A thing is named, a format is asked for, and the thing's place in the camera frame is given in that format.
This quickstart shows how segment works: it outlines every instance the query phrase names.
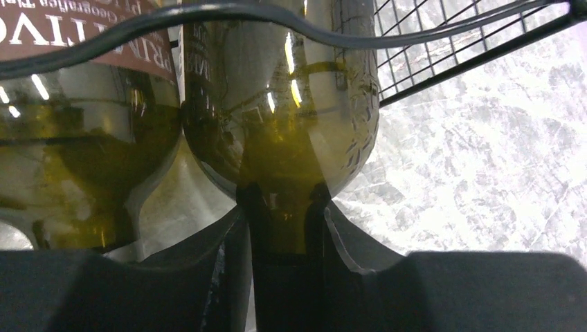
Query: wine bottle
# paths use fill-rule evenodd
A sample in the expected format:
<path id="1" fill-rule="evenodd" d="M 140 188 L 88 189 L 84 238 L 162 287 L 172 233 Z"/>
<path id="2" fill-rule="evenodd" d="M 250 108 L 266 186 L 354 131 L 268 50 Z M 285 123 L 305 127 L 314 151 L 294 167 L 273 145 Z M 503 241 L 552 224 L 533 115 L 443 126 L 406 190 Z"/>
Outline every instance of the wine bottle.
<path id="1" fill-rule="evenodd" d="M 0 60 L 72 46 L 155 8 L 145 0 L 0 6 Z M 0 114 L 0 222 L 36 249 L 140 259 L 138 214 L 181 133 L 167 32 L 85 64 L 2 81 Z"/>
<path id="2" fill-rule="evenodd" d="M 372 1 L 261 3 L 338 33 L 374 35 Z M 188 144 L 249 219 L 259 331 L 313 331 L 323 210 L 362 168 L 377 134 L 375 53 L 243 21 L 186 24 L 180 45 Z M 282 296 L 288 287 L 290 297 L 307 294 L 304 308 Z"/>

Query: black wire rack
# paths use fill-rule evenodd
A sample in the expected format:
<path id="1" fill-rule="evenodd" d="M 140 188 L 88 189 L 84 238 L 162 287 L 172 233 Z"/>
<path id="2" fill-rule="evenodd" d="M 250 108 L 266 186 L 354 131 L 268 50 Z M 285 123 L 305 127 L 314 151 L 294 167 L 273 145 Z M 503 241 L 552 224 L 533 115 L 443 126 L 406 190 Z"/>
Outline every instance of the black wire rack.
<path id="1" fill-rule="evenodd" d="M 378 36 L 443 26 L 513 0 L 374 0 Z M 537 42 L 569 26 L 567 3 L 543 6 L 425 44 L 378 50 L 381 106 Z"/>

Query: metal wire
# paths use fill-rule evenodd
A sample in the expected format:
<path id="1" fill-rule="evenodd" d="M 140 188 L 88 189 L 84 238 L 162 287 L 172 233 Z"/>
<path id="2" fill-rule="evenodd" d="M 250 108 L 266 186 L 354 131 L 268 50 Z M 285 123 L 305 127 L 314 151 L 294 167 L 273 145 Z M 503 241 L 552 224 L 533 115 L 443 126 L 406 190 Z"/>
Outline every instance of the metal wire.
<path id="1" fill-rule="evenodd" d="M 431 25 L 436 28 L 451 26 L 453 22 L 474 19 L 486 15 L 495 8 L 503 6 L 515 6 L 512 0 L 375 0 L 375 23 L 381 36 L 404 35 L 413 31 L 431 30 Z M 380 99 L 385 106 L 408 95 L 421 91 L 431 82 L 435 84 L 459 75 L 471 69 L 472 63 L 480 63 L 473 59 L 463 59 L 464 51 L 477 53 L 480 59 L 484 53 L 488 53 L 503 44 L 495 43 L 495 36 L 508 28 L 518 27 L 519 43 L 514 42 L 510 48 L 499 48 L 502 53 L 491 52 L 492 58 L 507 54 L 520 43 L 523 44 L 525 35 L 531 30 L 528 24 L 535 14 L 547 6 L 539 6 L 520 12 L 516 17 L 501 19 L 490 25 L 479 26 L 461 35 L 452 35 L 444 41 L 426 42 L 420 45 L 413 44 L 401 48 L 387 48 L 379 51 L 378 68 L 381 77 Z M 572 20 L 565 21 L 572 25 Z M 543 37 L 549 35 L 544 31 Z M 449 71 L 451 75 L 439 75 Z"/>
<path id="2" fill-rule="evenodd" d="M 63 50 L 53 51 L 26 59 L 0 62 L 0 80 L 23 77 L 35 73 L 48 73 L 75 66 L 99 57 L 116 47 L 142 35 L 194 21 L 264 21 L 279 24 L 305 35 L 315 42 L 355 49 L 382 49 L 423 44 L 452 35 L 465 33 L 501 19 L 518 15 L 536 7 L 559 3 L 562 0 L 517 0 L 488 10 L 478 16 L 416 33 L 377 38 L 342 35 L 313 26 L 294 13 L 278 7 L 260 4 L 223 3 L 214 5 L 170 6 L 139 15 L 107 29 L 98 36 Z"/>

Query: marble surface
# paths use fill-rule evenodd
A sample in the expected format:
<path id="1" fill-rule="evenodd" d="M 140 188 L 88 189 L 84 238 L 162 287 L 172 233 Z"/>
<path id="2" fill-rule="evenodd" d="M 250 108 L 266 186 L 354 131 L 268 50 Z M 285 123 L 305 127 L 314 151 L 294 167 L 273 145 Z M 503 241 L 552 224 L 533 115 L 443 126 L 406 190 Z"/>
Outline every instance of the marble surface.
<path id="1" fill-rule="evenodd" d="M 450 16 L 471 0 L 444 2 Z M 484 0 L 479 10 L 505 2 Z M 399 16 L 414 8 L 410 0 L 395 4 Z M 429 0 L 421 7 L 424 28 L 442 21 L 439 4 Z M 527 27 L 565 11 L 565 5 L 547 8 L 527 19 Z M 474 9 L 458 19 L 471 15 Z M 391 8 L 382 11 L 383 30 L 395 22 Z M 420 27 L 411 15 L 400 28 L 405 33 Z M 170 31 L 177 35 L 177 29 Z M 516 24 L 488 38 L 488 47 L 521 33 Z M 587 26 L 575 26 L 382 109 L 374 151 L 335 198 L 337 205 L 361 229 L 400 253 L 546 250 L 564 252 L 587 266 L 587 44 L 582 35 Z M 480 36 L 478 30 L 464 33 L 453 44 L 458 48 Z M 448 40 L 427 46 L 433 62 L 451 52 Z M 460 53 L 458 61 L 483 51 L 478 44 Z M 381 50 L 378 56 L 381 61 L 396 52 Z M 392 84 L 392 72 L 396 79 L 408 77 L 408 63 L 415 72 L 428 61 L 426 47 L 410 48 L 392 61 L 392 69 L 380 68 L 382 87 Z M 453 61 L 436 65 L 436 73 L 454 66 Z M 430 75 L 424 71 L 415 82 Z M 406 80 L 399 87 L 411 84 Z M 185 239 L 233 206 L 182 142 L 172 169 L 141 213 L 145 251 Z M 26 246 L 20 234 L 0 225 L 0 249 Z M 255 331 L 252 311 L 250 316 L 247 332 Z"/>

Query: wine label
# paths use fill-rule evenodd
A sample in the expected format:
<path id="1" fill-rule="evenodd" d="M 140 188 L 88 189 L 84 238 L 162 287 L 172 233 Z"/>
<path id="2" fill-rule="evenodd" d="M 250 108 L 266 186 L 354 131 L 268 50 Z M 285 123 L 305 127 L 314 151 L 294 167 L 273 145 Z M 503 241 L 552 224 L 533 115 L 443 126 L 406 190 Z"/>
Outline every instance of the wine label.
<path id="1" fill-rule="evenodd" d="M 0 61 L 73 46 L 154 9 L 148 0 L 0 0 Z M 139 37 L 91 61 L 176 82 L 166 30 Z"/>
<path id="2" fill-rule="evenodd" d="M 208 31 L 201 23 L 184 24 L 179 31 L 179 101 L 186 99 L 186 87 L 197 81 L 203 87 L 211 87 L 210 62 L 208 61 Z M 200 91 L 201 97 L 206 91 Z"/>

